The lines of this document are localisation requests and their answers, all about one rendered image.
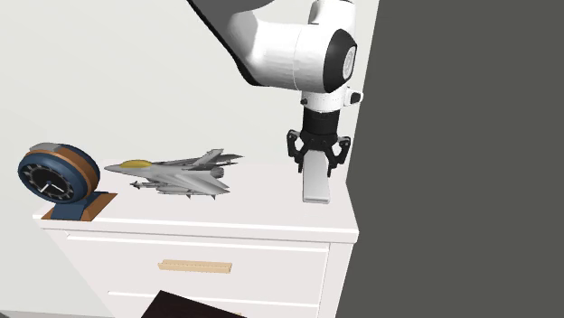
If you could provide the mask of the grey toy fighter jet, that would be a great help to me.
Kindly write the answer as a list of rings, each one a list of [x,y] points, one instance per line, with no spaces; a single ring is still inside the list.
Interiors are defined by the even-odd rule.
[[[105,166],[104,169],[145,178],[145,182],[132,182],[131,186],[141,189],[156,189],[160,194],[212,196],[229,193],[229,186],[220,181],[224,167],[235,164],[242,158],[239,154],[225,154],[223,148],[212,149],[204,155],[173,161],[149,162],[147,160],[127,160],[121,164]]]

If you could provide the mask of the white flat rectangular slab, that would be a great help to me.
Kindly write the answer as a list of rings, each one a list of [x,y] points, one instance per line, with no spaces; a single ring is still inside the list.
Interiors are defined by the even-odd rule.
[[[325,153],[309,150],[304,157],[302,174],[303,202],[328,204],[330,187]]]

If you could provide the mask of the blue and brown table clock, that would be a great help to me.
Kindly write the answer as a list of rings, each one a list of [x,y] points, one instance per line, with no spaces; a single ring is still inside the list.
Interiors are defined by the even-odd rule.
[[[46,220],[92,221],[116,195],[99,192],[100,169],[95,160],[73,145],[39,143],[32,146],[17,168],[23,185],[52,202]]]

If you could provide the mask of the white chest of drawers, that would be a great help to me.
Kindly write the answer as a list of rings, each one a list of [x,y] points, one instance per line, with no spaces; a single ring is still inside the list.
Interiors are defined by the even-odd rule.
[[[359,230],[342,173],[327,204],[302,199],[291,164],[243,160],[217,197],[137,190],[104,172],[113,200],[91,221],[34,214],[115,318],[160,291],[246,318],[336,318]]]

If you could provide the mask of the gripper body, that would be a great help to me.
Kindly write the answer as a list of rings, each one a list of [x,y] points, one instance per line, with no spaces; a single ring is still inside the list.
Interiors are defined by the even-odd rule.
[[[322,113],[304,108],[300,132],[304,145],[300,151],[317,150],[331,153],[333,145],[337,142],[339,117],[339,110]]]

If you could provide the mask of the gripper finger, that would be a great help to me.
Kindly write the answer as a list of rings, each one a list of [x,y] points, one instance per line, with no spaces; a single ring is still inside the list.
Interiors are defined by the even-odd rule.
[[[340,147],[339,154],[334,154],[333,148],[330,146],[326,153],[328,159],[327,176],[330,177],[332,170],[338,165],[344,164],[345,159],[349,153],[352,139],[349,136],[342,136],[337,138],[338,145]]]
[[[301,140],[303,142],[300,149],[296,148],[296,141]],[[295,163],[298,165],[297,170],[301,173],[304,168],[305,155],[310,148],[310,141],[302,137],[302,134],[296,130],[290,129],[287,133],[287,152],[290,157],[292,157]]]

